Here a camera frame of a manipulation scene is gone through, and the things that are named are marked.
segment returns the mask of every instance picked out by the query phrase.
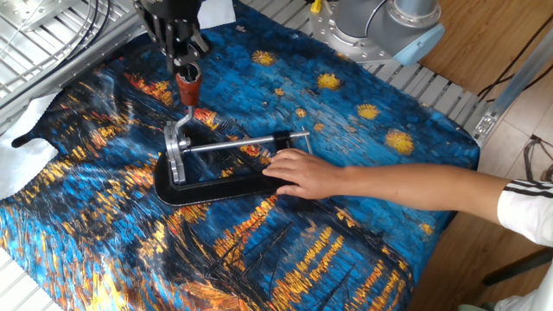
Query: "metal grid platform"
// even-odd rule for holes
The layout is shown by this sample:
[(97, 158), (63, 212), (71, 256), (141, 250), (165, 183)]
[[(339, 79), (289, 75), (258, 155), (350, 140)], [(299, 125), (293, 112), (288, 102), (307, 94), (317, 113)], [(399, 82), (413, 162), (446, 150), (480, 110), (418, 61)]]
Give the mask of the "metal grid platform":
[[(108, 0), (99, 0), (97, 19), (90, 27), (95, 3), (79, 0), (36, 29), (19, 32), (0, 55), (0, 133), (21, 116), (32, 98), (63, 87), (117, 46), (143, 32), (132, 1), (111, 0), (104, 31), (87, 47), (107, 15)], [(10, 19), (0, 16), (1, 48), (17, 29)]]
[(52, 298), (3, 249), (0, 249), (0, 280), (2, 310), (61, 311)]

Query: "wooden floor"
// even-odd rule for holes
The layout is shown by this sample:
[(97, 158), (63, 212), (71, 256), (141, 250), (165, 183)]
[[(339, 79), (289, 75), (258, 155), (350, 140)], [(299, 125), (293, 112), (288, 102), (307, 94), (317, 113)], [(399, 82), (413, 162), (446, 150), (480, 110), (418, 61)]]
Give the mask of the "wooden floor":
[[(440, 4), (442, 22), (448, 31), (423, 64), (476, 93), (501, 74), (553, 14), (551, 0), (535, 0), (532, 5), (525, 0), (441, 0)], [(517, 99), (484, 145), (479, 171), (525, 179), (522, 150), (530, 135), (553, 143), (551, 86), (553, 73)], [(500, 88), (488, 98), (495, 98), (499, 91)], [(535, 178), (551, 164), (545, 153), (538, 150), (533, 161)], [(481, 304), (525, 295), (537, 288), (548, 265), (490, 288), (480, 281), (487, 273), (539, 249), (540, 246), (498, 225), (460, 214), (442, 235), (408, 310), (449, 311), (456, 310), (461, 303)]]

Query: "wrinkled fabric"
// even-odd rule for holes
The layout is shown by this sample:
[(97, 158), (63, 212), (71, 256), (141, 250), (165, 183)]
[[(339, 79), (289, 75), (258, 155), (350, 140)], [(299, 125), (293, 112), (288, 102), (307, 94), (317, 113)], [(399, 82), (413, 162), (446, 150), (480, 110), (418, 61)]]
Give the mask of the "wrinkled fabric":
[[(312, 132), (336, 165), (476, 168), (474, 140), (441, 113), (324, 44), (235, 3), (205, 31), (194, 145)], [(153, 171), (163, 124), (183, 116), (155, 45), (134, 42), (56, 99), (33, 129), (60, 153), (0, 201), (0, 246), (73, 309), (403, 310), (451, 213), (381, 200), (274, 194), (163, 204)], [(294, 145), (305, 149), (304, 141)], [(189, 181), (266, 167), (267, 145), (191, 155)]]

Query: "silver metal rod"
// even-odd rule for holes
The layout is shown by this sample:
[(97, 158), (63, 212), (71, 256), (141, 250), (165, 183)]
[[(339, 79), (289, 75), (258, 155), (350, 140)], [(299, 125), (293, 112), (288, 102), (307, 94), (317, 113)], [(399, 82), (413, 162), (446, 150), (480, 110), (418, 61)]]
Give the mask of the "silver metal rod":
[(308, 145), (309, 154), (313, 155), (313, 150), (311, 149), (311, 142), (309, 141), (309, 135), (305, 136), (305, 143)]
[(511, 82), (505, 90), (499, 95), (495, 102), (486, 107), (486, 112), (482, 119), (474, 126), (467, 123), (466, 128), (473, 130), (473, 137), (477, 143), (483, 146), (487, 136), (491, 133), (493, 126), (499, 121), (499, 118), (509, 106), (515, 101), (522, 91), (529, 85), (542, 70), (542, 68), (553, 59), (553, 29), (537, 45), (536, 49), (528, 60), (522, 65), (520, 70), (512, 77)]
[(175, 132), (177, 133), (181, 133), (181, 127), (188, 123), (188, 121), (192, 120), (192, 118), (194, 117), (194, 110), (195, 110), (196, 107), (194, 106), (189, 106), (188, 107), (188, 112), (187, 112), (187, 115), (184, 116), (184, 118), (180, 119), (179, 121), (177, 121), (177, 123), (175, 124)]
[[(308, 130), (290, 133), (290, 138), (304, 137), (304, 136), (309, 136)], [(252, 144), (271, 143), (274, 141), (275, 141), (275, 138), (273, 136), (264, 136), (264, 137), (258, 137), (258, 138), (242, 139), (234, 142), (212, 143), (205, 146), (191, 147), (188, 149), (184, 149), (182, 152), (206, 152), (206, 151), (214, 151), (214, 150), (220, 150), (220, 149), (242, 147), (242, 146), (247, 146)]]
[(512, 77), (507, 88), (499, 95), (491, 109), (494, 116), (505, 112), (524, 88), (537, 76), (542, 68), (553, 59), (553, 29), (539, 43), (518, 73)]

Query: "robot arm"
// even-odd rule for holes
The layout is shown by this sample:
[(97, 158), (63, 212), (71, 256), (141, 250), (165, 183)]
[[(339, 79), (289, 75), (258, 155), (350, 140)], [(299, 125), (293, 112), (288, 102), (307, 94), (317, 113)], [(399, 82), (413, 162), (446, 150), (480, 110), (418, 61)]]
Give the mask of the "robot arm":
[(189, 64), (211, 49), (209, 41), (200, 34), (200, 6), (201, 0), (135, 0), (150, 38), (167, 57), (167, 69), (186, 80), (196, 78), (191, 76), (195, 72), (191, 72)]

